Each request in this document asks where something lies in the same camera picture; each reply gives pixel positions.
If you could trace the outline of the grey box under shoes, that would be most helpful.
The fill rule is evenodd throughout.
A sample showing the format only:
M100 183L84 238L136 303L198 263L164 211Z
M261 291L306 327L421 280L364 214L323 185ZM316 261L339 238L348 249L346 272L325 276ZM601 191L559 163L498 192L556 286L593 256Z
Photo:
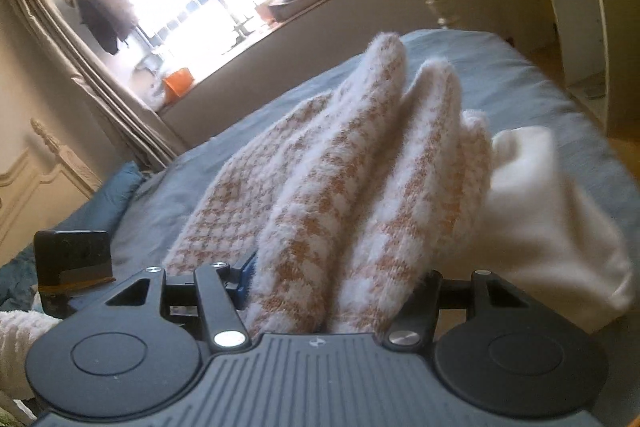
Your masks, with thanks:
M324 0L270 0L268 10L276 22L283 23L286 20L296 17L301 12L313 8L322 1Z

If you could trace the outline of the orange bag on windowsill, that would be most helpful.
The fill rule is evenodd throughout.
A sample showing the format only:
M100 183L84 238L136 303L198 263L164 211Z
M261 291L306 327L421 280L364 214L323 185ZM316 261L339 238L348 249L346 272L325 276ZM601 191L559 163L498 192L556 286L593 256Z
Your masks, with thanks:
M171 104L182 98L194 83L190 69L183 67L163 78L165 104Z

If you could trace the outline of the white cloth storage bag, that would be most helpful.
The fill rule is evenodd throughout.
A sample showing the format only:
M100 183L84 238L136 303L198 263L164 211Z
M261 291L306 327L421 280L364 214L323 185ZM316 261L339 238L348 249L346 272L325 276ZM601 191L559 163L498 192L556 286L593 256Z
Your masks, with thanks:
M477 269L494 272L588 333L621 317L634 300L622 231L562 170L545 127L494 136L475 231L434 267L457 280Z

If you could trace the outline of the beige curtain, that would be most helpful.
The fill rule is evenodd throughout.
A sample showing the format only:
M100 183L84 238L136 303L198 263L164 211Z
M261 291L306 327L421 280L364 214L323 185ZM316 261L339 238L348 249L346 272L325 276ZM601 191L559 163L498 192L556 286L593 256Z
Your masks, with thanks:
M8 1L40 49L81 93L94 121L120 155L160 171L188 150L157 113L119 84L53 0Z

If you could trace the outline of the cream carved headboard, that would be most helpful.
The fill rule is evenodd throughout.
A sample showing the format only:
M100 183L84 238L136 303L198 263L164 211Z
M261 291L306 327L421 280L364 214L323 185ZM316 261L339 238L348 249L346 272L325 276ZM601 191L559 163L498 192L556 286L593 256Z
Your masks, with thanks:
M34 234L70 216L102 185L102 180L68 145L37 118L32 130L53 157L52 168L40 169L37 150L27 147L1 173L1 263L6 265Z

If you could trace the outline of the pink houndstooth knit jacket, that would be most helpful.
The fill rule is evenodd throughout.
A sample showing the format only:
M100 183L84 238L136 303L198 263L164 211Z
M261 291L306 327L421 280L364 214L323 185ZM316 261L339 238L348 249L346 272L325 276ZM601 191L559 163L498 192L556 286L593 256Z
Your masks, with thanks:
M382 34L224 163L164 265L253 255L253 335L380 333L474 231L490 170L487 120L462 108L452 65L409 77L404 44Z

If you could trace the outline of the teal blue pillow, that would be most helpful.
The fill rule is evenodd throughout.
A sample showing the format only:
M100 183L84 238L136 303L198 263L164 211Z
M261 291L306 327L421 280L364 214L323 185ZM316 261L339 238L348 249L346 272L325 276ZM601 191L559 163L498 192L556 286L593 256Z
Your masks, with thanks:
M55 231L104 231L113 237L130 199L145 180L134 161L128 161L108 179L93 198L55 225ZM27 244L1 274L1 310L29 311L37 283L34 246Z

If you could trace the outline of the blue-grey bed sheet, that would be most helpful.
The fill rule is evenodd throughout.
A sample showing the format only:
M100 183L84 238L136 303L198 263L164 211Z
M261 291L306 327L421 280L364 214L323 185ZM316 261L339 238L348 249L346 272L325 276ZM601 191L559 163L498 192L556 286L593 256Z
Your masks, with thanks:
M524 127L552 131L562 170L622 231L637 298L639 187L588 117L540 69L488 32L417 30L402 41L410 74L433 57L454 66L463 106L485 113L494 135ZM161 262L224 162L299 102L337 87L356 66L351 58L288 90L143 182L111 237L115 279ZM623 425L639 412L638 309L594 333L608 354L610 376L593 412L605 425Z

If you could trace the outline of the white fluffy cloth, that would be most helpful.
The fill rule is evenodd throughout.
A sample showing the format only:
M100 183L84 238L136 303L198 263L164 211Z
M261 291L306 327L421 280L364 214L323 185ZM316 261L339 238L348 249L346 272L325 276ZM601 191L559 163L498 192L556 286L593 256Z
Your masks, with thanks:
M34 394L26 378L25 363L34 342L60 319L37 311L2 311L0 323L1 391L12 399L29 400Z

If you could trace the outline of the dark clothes hanging at window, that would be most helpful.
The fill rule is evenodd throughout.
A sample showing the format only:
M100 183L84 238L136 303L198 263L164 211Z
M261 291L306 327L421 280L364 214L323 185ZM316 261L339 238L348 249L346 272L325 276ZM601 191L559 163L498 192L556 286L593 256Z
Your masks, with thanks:
M102 50L116 55L118 44L125 42L138 19L129 0L74 0L81 23L90 31Z

